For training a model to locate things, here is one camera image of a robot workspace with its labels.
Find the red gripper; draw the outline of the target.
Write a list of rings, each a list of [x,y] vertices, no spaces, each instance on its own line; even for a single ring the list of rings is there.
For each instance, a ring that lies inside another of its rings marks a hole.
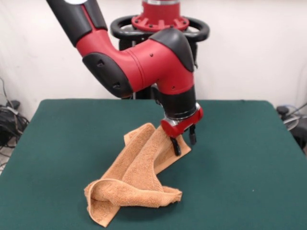
[[[161,127],[164,132],[170,137],[172,142],[174,153],[176,156],[181,155],[181,149],[179,143],[176,138],[181,134],[183,134],[189,128],[189,139],[191,145],[195,145],[197,143],[196,139],[196,124],[203,117],[203,109],[200,106],[197,106],[196,112],[188,117],[181,120],[172,120],[170,118],[165,117],[161,120]]]

